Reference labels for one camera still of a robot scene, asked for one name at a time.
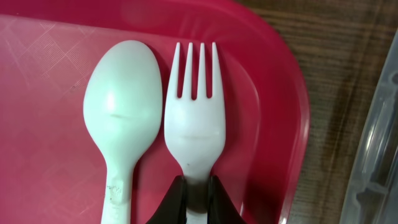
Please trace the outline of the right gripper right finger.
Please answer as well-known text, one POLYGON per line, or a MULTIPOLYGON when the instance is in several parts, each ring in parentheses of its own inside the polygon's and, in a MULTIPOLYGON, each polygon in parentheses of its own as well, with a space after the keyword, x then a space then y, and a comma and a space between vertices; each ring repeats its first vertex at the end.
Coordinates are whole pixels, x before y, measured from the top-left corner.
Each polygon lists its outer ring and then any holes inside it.
POLYGON ((207 224, 246 224, 216 175, 208 185, 207 219, 207 224))

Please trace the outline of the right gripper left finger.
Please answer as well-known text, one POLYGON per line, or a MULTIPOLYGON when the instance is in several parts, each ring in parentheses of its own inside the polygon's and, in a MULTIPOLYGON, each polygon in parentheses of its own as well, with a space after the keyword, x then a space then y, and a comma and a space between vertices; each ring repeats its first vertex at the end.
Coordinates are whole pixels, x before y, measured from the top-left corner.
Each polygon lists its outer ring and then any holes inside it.
POLYGON ((147 224, 186 224, 186 211, 187 183, 183 176, 178 175, 147 224))

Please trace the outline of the white plastic fork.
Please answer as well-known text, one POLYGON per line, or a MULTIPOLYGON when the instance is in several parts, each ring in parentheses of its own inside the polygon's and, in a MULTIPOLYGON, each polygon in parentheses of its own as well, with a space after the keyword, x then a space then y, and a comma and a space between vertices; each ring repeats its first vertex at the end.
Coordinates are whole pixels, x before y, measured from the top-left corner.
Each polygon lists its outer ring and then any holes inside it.
POLYGON ((177 95, 180 45, 175 48, 164 114, 165 143, 187 182, 187 223, 207 223, 208 180, 226 141, 223 82, 212 45, 212 96, 206 95, 205 46, 200 46, 197 97, 192 98, 193 45, 188 45, 182 95, 177 95))

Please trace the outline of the white plastic spoon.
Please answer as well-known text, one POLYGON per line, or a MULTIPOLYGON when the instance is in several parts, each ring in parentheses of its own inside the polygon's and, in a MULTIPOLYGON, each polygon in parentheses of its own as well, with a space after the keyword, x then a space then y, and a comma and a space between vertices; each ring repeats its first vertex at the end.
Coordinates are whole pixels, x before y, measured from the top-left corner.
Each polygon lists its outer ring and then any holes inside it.
POLYGON ((162 102, 157 60, 136 40, 111 47, 89 79, 84 122, 106 163, 102 224, 131 221, 134 167, 158 135, 162 102))

